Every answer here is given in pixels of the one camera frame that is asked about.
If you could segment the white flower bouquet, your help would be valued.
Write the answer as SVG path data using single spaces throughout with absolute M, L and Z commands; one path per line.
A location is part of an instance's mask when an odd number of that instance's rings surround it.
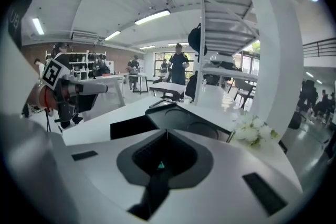
M 279 134 L 256 115 L 244 113 L 237 120 L 231 138 L 256 147 L 278 139 Z

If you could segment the black backpack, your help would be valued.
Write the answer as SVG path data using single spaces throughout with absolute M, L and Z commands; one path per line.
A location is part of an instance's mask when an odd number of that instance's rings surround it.
M 193 28 L 188 35 L 188 44 L 197 53 L 200 52 L 201 44 L 201 23 L 196 28 Z

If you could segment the black bag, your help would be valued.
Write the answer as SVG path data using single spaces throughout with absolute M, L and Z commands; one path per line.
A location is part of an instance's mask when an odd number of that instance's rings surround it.
M 195 71 L 195 74 L 190 77 L 189 82 L 186 86 L 186 90 L 185 90 L 185 95 L 191 98 L 191 102 L 194 102 L 194 99 L 195 99 L 197 75 L 198 75 L 198 71 Z

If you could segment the person's black printed shirt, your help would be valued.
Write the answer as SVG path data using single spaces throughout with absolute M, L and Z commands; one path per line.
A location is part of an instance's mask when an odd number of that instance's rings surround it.
M 22 48 L 22 20 L 32 1 L 33 0 L 13 0 L 9 7 L 7 16 L 8 33 L 18 50 Z

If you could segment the white shelf with black items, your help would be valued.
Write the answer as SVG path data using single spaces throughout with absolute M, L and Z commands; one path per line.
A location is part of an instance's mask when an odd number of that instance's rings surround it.
M 67 52 L 66 55 L 69 59 L 70 70 L 78 80 L 93 79 L 97 72 L 107 74 L 113 69 L 113 63 L 107 61 L 106 53 L 98 54 L 87 50 L 86 52 Z M 101 70 L 94 70 L 93 65 L 97 64 L 99 59 L 102 60 L 103 67 Z

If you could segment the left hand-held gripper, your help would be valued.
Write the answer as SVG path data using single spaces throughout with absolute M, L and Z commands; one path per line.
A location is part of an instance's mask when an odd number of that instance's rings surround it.
M 57 123 L 80 123 L 83 118 L 78 113 L 90 111 L 99 94 L 108 91 L 106 84 L 79 83 L 70 69 L 58 58 L 51 58 L 45 66 L 42 83 L 51 91 L 52 103 L 45 100 L 47 108 L 58 113 Z

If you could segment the black metal railing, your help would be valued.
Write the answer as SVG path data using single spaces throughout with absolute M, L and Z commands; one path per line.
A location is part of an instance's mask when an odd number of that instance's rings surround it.
M 305 58 L 336 56 L 336 37 L 304 44 L 303 56 Z

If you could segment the black box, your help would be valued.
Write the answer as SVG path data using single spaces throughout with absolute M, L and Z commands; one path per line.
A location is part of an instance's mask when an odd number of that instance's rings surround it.
M 110 124 L 110 139 L 153 130 L 181 130 L 226 142 L 231 132 L 176 104 L 149 108 L 145 115 Z

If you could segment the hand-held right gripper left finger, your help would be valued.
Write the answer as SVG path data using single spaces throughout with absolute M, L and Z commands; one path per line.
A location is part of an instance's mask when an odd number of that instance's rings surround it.
M 66 145 L 17 115 L 1 117 L 1 153 L 24 198 L 51 224 L 133 224 L 130 214 L 145 188 L 130 184 L 117 167 L 117 155 L 154 132 L 123 140 Z

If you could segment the dark chair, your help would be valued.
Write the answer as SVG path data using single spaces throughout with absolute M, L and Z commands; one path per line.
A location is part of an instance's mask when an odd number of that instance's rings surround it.
M 247 100 L 254 99 L 255 87 L 252 84 L 247 83 L 243 79 L 234 79 L 234 85 L 235 88 L 237 89 L 236 94 L 234 96 L 234 100 L 236 100 L 236 98 L 240 96 L 239 106 L 241 109 L 244 109 Z

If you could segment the person's left hand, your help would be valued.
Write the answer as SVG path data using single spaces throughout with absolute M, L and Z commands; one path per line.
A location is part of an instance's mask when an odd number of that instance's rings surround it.
M 55 98 L 53 90 L 43 83 L 34 85 L 26 103 L 38 106 L 41 109 L 48 108 L 58 111 L 57 99 Z

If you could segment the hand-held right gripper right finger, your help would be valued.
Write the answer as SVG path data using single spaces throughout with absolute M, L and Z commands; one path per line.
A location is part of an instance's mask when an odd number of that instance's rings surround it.
M 302 192 L 281 172 L 250 152 L 201 135 L 179 131 L 205 146 L 214 159 L 210 174 L 196 187 L 171 190 L 157 210 L 157 224 L 263 224 L 265 212 L 243 176 L 257 173 L 287 203 Z

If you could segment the white metal shelf rack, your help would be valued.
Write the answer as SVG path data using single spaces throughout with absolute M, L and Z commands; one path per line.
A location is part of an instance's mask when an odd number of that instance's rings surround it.
M 252 0 L 202 0 L 202 22 L 208 51 L 235 55 L 259 40 Z

